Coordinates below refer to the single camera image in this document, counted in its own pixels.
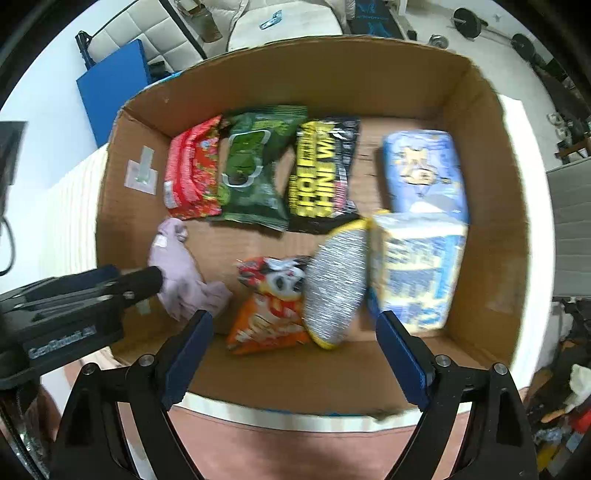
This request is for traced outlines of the black blue weight bench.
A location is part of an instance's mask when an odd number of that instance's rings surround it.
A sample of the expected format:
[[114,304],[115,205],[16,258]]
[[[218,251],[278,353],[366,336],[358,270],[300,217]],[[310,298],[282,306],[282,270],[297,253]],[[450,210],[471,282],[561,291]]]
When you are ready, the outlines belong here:
[[349,30],[353,35],[405,39],[401,28],[383,0],[356,1],[353,19],[349,20]]

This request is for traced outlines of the black shoe shine wipes pack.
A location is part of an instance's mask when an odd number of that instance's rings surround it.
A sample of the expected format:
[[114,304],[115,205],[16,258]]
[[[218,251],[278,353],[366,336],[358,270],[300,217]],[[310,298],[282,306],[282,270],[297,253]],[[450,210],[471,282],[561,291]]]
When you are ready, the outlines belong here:
[[360,129],[360,118],[342,116],[298,127],[294,164],[283,194],[290,231],[325,235],[360,217],[349,198]]

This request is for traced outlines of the open cardboard box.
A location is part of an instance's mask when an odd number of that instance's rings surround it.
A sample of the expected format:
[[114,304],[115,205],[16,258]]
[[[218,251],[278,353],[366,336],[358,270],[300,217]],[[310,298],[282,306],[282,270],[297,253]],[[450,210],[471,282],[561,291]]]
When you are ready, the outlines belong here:
[[189,391],[369,415],[527,387],[531,239],[496,91],[468,58],[377,37],[204,61],[118,112],[99,265],[182,265],[231,300]]

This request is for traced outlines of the yellow silver scrub pad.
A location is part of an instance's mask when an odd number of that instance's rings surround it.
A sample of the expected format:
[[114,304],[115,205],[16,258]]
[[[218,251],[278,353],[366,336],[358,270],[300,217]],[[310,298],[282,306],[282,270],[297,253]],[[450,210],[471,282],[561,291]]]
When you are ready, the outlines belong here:
[[332,230],[308,265],[304,282],[304,327],[325,350],[345,340],[366,296],[368,222]]

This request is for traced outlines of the yellow blue tissue box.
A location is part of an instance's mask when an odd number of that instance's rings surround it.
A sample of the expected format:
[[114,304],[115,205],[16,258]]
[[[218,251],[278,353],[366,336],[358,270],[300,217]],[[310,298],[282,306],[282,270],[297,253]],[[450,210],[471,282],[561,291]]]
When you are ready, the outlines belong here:
[[393,312],[412,335],[444,328],[468,225],[445,213],[381,211],[369,223],[370,313]]

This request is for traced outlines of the wooden chair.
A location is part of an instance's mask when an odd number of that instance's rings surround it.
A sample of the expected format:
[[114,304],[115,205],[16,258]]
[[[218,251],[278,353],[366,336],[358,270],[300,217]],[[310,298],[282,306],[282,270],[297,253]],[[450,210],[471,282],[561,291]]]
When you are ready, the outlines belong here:
[[591,152],[591,139],[590,136],[585,136],[581,141],[574,143],[572,146],[560,148],[555,154],[555,157],[559,159],[563,165],[572,163],[571,156],[574,155],[576,160],[585,159],[590,156]]

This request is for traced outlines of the lavender knit cloth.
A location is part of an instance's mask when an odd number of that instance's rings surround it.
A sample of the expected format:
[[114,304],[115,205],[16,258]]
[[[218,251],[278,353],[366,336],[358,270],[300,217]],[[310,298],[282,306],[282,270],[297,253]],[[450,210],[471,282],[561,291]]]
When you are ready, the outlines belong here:
[[162,273],[158,299],[176,321],[188,321],[198,310],[215,318],[228,306],[232,293],[224,282],[204,281],[185,247],[187,238],[187,229],[177,218],[168,218],[158,226],[147,261]]

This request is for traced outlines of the chrome dumbbells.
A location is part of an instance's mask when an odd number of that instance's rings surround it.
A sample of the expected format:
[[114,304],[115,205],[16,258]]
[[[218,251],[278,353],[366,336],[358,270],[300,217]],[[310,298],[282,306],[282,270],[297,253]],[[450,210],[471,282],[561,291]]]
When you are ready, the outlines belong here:
[[439,49],[447,49],[449,47],[449,40],[444,35],[432,34],[428,40],[428,44]]

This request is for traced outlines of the light blue tissue pack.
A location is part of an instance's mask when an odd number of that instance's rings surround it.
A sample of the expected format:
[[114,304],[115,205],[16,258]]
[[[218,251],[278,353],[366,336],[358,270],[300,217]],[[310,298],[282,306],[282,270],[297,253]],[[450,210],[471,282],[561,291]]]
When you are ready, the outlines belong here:
[[384,175],[397,213],[444,213],[470,222],[464,177],[452,136],[440,130],[403,130],[383,142]]

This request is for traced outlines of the red snack packet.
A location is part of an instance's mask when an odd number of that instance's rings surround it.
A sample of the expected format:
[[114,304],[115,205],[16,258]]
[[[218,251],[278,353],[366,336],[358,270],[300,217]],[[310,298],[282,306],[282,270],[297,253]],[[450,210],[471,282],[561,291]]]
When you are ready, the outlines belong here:
[[170,142],[163,199],[172,217],[182,220],[221,215],[218,201],[219,124],[217,115]]

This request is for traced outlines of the floor barbell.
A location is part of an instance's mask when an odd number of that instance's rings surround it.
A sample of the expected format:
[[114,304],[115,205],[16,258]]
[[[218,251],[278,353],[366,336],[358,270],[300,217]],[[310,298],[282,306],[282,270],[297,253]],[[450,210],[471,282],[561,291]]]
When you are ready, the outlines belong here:
[[475,40],[483,32],[492,33],[510,42],[511,47],[526,61],[530,61],[536,54],[533,42],[523,33],[513,35],[506,34],[501,30],[492,28],[489,23],[480,18],[472,10],[460,7],[457,8],[451,17],[452,25],[468,40]]

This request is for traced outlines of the blue foam board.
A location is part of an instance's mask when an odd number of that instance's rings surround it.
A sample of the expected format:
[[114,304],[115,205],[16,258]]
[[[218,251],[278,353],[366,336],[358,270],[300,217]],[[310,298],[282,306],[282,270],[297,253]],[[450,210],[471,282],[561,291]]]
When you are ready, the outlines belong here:
[[77,81],[97,147],[110,136],[120,108],[151,83],[143,44],[134,40],[91,67]]

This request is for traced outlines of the white padded chair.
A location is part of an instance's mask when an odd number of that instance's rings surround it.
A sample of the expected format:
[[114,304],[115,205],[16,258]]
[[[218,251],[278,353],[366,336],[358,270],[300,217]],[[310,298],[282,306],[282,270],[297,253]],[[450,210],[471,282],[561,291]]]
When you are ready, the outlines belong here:
[[228,52],[280,40],[338,36],[355,1],[204,1]]

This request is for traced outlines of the orange snack bag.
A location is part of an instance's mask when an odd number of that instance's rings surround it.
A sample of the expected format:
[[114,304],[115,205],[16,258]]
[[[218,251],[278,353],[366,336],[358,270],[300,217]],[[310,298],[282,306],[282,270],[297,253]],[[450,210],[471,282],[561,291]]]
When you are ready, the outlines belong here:
[[304,345],[305,271],[311,257],[254,257],[238,264],[238,281],[250,296],[239,308],[226,347],[235,355]]

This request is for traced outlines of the green wet wipes pack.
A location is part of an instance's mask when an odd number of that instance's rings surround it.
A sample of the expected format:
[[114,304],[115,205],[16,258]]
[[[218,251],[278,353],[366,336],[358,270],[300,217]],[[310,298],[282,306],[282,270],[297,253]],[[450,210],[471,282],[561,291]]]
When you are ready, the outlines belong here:
[[274,105],[226,116],[226,156],[217,198],[219,219],[287,230],[287,210],[276,190],[276,164],[308,118],[301,105]]

